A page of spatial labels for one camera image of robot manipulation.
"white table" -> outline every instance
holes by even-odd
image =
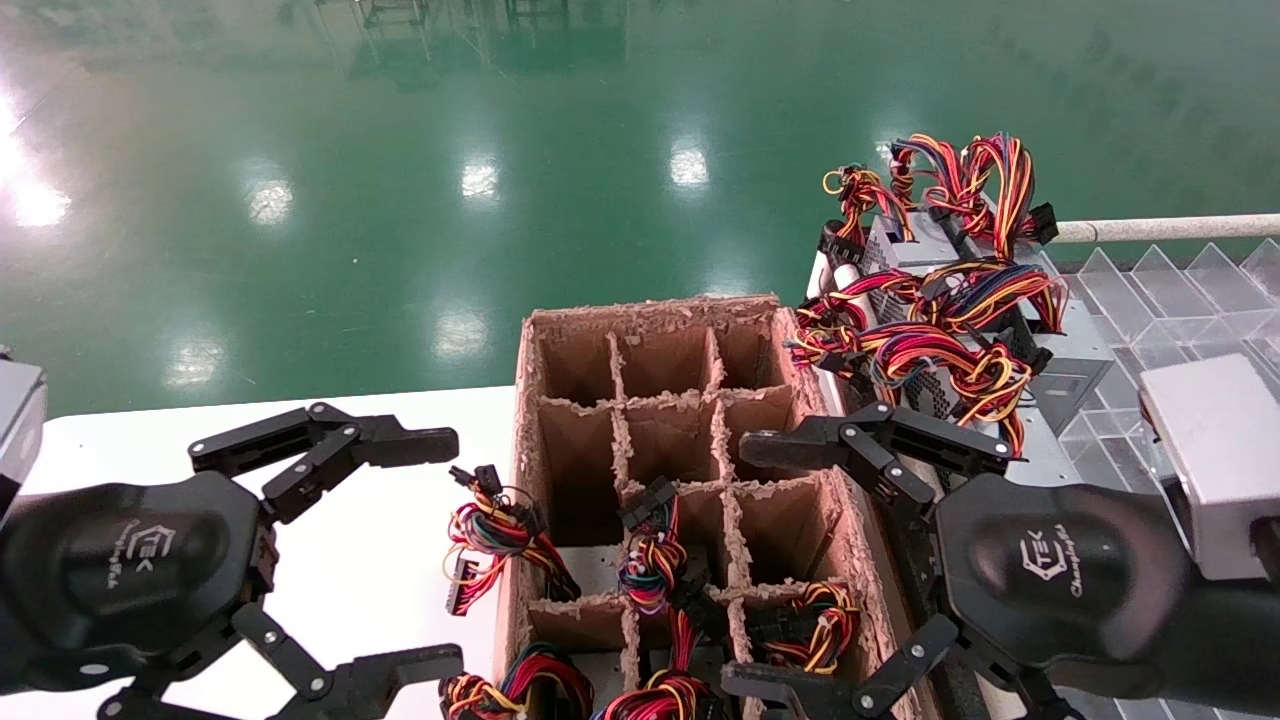
[[[179,482],[192,474],[191,442],[315,400],[352,415],[393,414],[411,429],[452,427],[462,451],[454,464],[468,470],[493,464],[503,474],[511,468],[516,391],[493,387],[59,418],[45,424],[40,457],[22,492]],[[470,498],[448,466],[362,468],[296,523],[278,525],[280,564],[266,611],[326,669],[361,655],[452,642],[462,646],[467,670],[492,671],[498,593],[466,618],[444,611],[445,530],[451,512]],[[264,468],[238,480],[261,496],[278,470]],[[0,697],[0,717],[91,720],[123,684]],[[241,643],[200,676],[173,685],[165,701],[261,720],[292,694]],[[388,717],[438,720],[435,683],[406,688]]]

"robotic hand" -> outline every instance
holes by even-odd
[[[964,482],[936,501],[895,452]],[[884,404],[806,418],[788,433],[746,433],[741,456],[844,469],[910,541],[932,616],[860,685],[727,665],[731,694],[785,702],[801,720],[892,717],[950,652],[1018,693],[1034,720],[1080,717],[1053,685],[1280,712],[1280,593],[1261,577],[1207,579],[1160,493],[1014,484],[998,438]]]
[[[297,520],[366,462],[452,460],[453,429],[406,430],[390,415],[315,404],[192,443],[196,474],[179,483],[14,498],[40,446],[44,373],[0,359],[0,694],[132,676],[100,720],[230,720],[160,698],[243,638],[297,693],[276,720],[376,720],[402,687],[462,671],[454,644],[325,670],[262,610],[275,523]],[[264,500],[232,479],[300,454]]]

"wire harness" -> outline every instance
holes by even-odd
[[[556,720],[586,720],[595,705],[595,689],[573,661],[556,646],[535,642],[511,664],[497,687],[479,675],[462,674],[439,685],[445,720],[525,720],[530,691],[539,682],[552,684],[568,698],[568,714]]]
[[[521,557],[543,571],[548,596],[553,601],[568,602],[582,596],[550,541],[541,512],[527,493],[503,486],[493,465],[476,468],[475,474],[457,466],[449,473],[460,486],[475,493],[475,500],[456,510],[449,520],[453,547],[445,553],[445,568],[449,557],[458,559],[453,575],[445,570],[445,577],[453,583],[451,614],[466,615],[480,597],[498,584],[512,557]],[[520,495],[522,502],[513,500],[513,495]],[[466,560],[465,551],[489,556],[489,566],[480,568],[477,562]]]

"black connector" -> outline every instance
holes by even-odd
[[[506,509],[511,512],[511,516],[516,519],[517,523],[529,530],[531,537],[538,537],[547,532],[547,520],[543,514],[536,507],[530,507],[526,505],[512,505]]]
[[[470,489],[471,484],[476,482],[475,475],[467,473],[466,470],[458,468],[457,465],[449,468],[449,474],[453,475],[453,482],[458,483],[460,486],[467,489]]]
[[[671,502],[676,497],[676,486],[667,478],[659,477],[654,482],[649,483],[645,488],[644,495],[627,510],[618,510],[618,518],[622,519],[622,527],[627,532],[634,532],[640,525],[649,521],[654,512],[660,510],[664,505]]]
[[[846,352],[844,355],[828,352],[822,356],[822,360],[818,360],[817,366],[819,370],[827,370],[828,373],[840,373],[841,370],[858,373],[859,365],[865,357],[865,352]]]
[[[474,475],[454,465],[449,468],[449,474],[453,475],[453,482],[467,489],[475,487],[485,497],[502,495],[502,480],[498,478],[498,469],[493,465],[480,465]]]
[[[1053,205],[1046,202],[1032,208],[1032,220],[1036,229],[1032,231],[1030,238],[1039,245],[1048,245],[1051,240],[1057,237],[1057,217],[1053,214]]]
[[[808,643],[818,632],[819,611],[813,606],[769,607],[746,614],[746,635],[751,644]]]
[[[707,570],[681,578],[667,594],[667,602],[676,610],[684,610],[690,624],[707,635],[707,639],[719,643],[728,634],[728,612],[707,594],[709,579]]]
[[[502,480],[498,478],[498,469],[493,465],[480,465],[476,468],[476,484],[485,497],[498,497],[502,495]]]
[[[719,696],[700,697],[694,710],[694,720],[723,720],[724,701]]]
[[[1280,518],[1254,520],[1249,528],[1249,541],[1253,542],[1253,552],[1262,562],[1262,570],[1271,584],[1280,588]]]
[[[841,265],[860,263],[865,250],[847,237],[840,236],[845,224],[845,220],[827,220],[827,224],[822,225],[822,234],[818,236],[818,252],[827,256],[832,270]]]
[[[1052,359],[1053,359],[1052,350],[1047,347],[1037,347],[1036,354],[1032,355],[1032,359],[1027,363],[1027,365],[1030,366],[1032,375],[1034,377],[1043,373],[1044,368],[1048,368],[1048,361]]]
[[[458,555],[458,561],[453,565],[453,582],[449,584],[449,598],[444,603],[444,609],[449,612],[449,615],[453,615],[454,618],[466,615],[466,611],[458,610],[458,606],[462,605],[462,583],[474,580],[479,574],[479,562],[475,560],[467,560],[462,555]]]

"cardboard divider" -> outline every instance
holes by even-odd
[[[794,395],[790,387],[774,387],[759,391],[722,391],[717,393],[724,409],[724,428],[728,432],[726,451],[732,466],[732,479],[777,480],[797,478],[804,473],[777,468],[756,468],[742,460],[739,442],[742,433],[756,430],[790,430],[800,421],[794,409]]]
[[[657,397],[664,392],[701,392],[712,382],[707,343],[707,328],[699,325],[618,337],[623,393]]]
[[[643,486],[659,477],[682,483],[718,479],[721,468],[710,451],[713,414],[701,396],[628,402],[622,410],[630,441],[626,477]]]
[[[552,542],[607,546],[622,542],[614,492],[614,418],[607,406],[584,410],[543,401],[538,409],[540,456],[525,484],[545,498],[543,512]]]
[[[612,333],[566,333],[544,331],[539,334],[543,393],[591,407],[613,400],[617,388],[609,364],[616,338]]]
[[[841,574],[831,547],[849,539],[838,523],[842,507],[831,502],[817,480],[735,486],[733,498],[741,509],[739,532],[746,543],[753,585]]]
[[[621,652],[626,647],[625,610],[626,602],[618,596],[598,597],[591,602],[539,600],[529,606],[531,641],[547,641],[571,655]]]
[[[773,351],[773,327],[769,322],[718,331],[716,346],[724,366],[721,388],[758,389],[786,383],[778,355]]]

